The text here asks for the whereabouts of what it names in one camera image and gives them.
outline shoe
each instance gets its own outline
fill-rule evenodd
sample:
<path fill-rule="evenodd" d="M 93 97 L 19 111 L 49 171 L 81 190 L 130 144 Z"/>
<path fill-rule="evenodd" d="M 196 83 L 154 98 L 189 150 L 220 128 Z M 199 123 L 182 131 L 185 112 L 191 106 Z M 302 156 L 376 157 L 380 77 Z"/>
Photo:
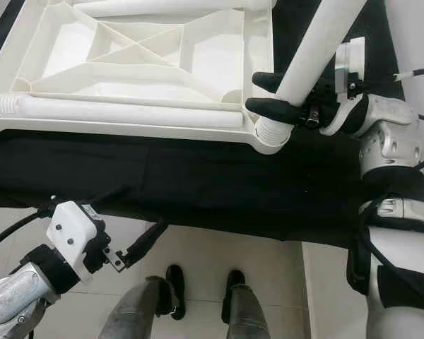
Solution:
<path fill-rule="evenodd" d="M 179 300 L 179 306 L 175 309 L 175 312 L 171 314 L 171 317 L 174 320 L 181 320 L 185 316 L 184 273 L 178 265 L 171 265 L 168 267 L 165 277 L 166 280 L 173 286 L 175 295 Z"/>
<path fill-rule="evenodd" d="M 226 294 L 223 299 L 223 308 L 221 309 L 221 320 L 223 323 L 228 323 L 231 317 L 231 298 L 232 288 L 236 285 L 245 284 L 245 276 L 240 270 L 233 270 L 228 275 L 228 281 L 226 282 Z"/>

